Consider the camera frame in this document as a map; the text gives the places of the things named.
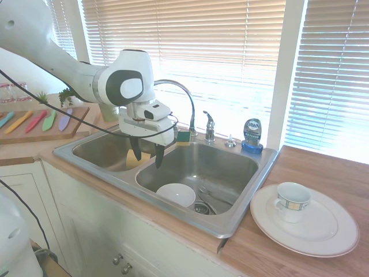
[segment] cutting board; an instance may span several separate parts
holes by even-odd
[[[89,107],[75,107],[73,108],[73,115],[75,117],[84,119]],[[37,126],[31,130],[28,134],[25,133],[25,130],[29,123],[36,118],[43,110],[36,110],[33,112],[32,116],[28,118],[25,122],[22,123],[17,129],[12,131],[10,134],[4,134],[5,130],[13,124],[18,118],[22,117],[26,111],[16,111],[14,117],[7,122],[2,128],[0,128],[0,145],[1,144],[11,144],[11,143],[31,143],[35,141],[45,141],[45,140],[64,140],[64,139],[71,139],[78,127],[81,125],[75,119],[70,119],[67,128],[64,131],[59,131],[59,121],[64,116],[61,113],[57,112],[57,117],[55,118],[54,124],[52,128],[46,132],[42,131],[42,123],[44,119],[49,117],[51,114],[51,110],[47,110],[47,115],[44,117]]]

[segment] double sink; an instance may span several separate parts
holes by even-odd
[[[111,132],[121,132],[113,127]],[[151,159],[129,168],[127,138],[103,132],[57,148],[56,156],[100,179],[142,199],[215,237],[228,238],[237,229],[251,198],[260,188],[277,157],[265,148],[260,155],[234,148],[217,138],[208,143],[199,134],[180,146],[167,147],[159,169],[155,166],[155,146],[140,140],[142,152]],[[195,210],[187,209],[156,194],[163,185],[185,184],[197,194]]]

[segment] knife set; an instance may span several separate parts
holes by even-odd
[[[67,110],[68,114],[72,114],[73,109],[69,108]],[[22,117],[20,117],[19,119],[16,120],[16,122],[14,122],[13,124],[11,124],[4,132],[4,134],[9,134],[12,131],[14,131],[15,129],[17,129],[20,125],[22,125],[23,122],[25,122],[28,118],[30,118],[33,114],[33,111],[27,111]],[[0,113],[0,118],[2,118],[0,120],[0,128],[2,128],[6,123],[8,123],[15,115],[14,111],[11,111],[10,113],[8,113],[4,118],[3,114]],[[47,115],[47,111],[44,110],[42,111],[36,118],[34,118],[31,123],[29,123],[29,125],[26,127],[25,129],[25,133],[29,133],[31,130],[33,130],[37,124]],[[51,111],[51,115],[47,118],[45,118],[43,124],[42,124],[42,131],[46,132],[48,130],[50,130],[54,124],[55,121],[55,117],[57,116],[57,112],[55,110]],[[62,132],[65,130],[65,128],[68,126],[70,117],[67,115],[64,115],[60,121],[59,121],[59,131]]]

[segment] white cup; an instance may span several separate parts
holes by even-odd
[[[310,189],[297,183],[285,182],[278,185],[277,191],[278,198],[274,201],[274,207],[279,217],[289,223],[300,221],[311,201]]]

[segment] sink drain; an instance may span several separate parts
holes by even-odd
[[[210,209],[209,207],[204,203],[196,203],[195,204],[195,212],[202,214],[202,215],[209,215]]]

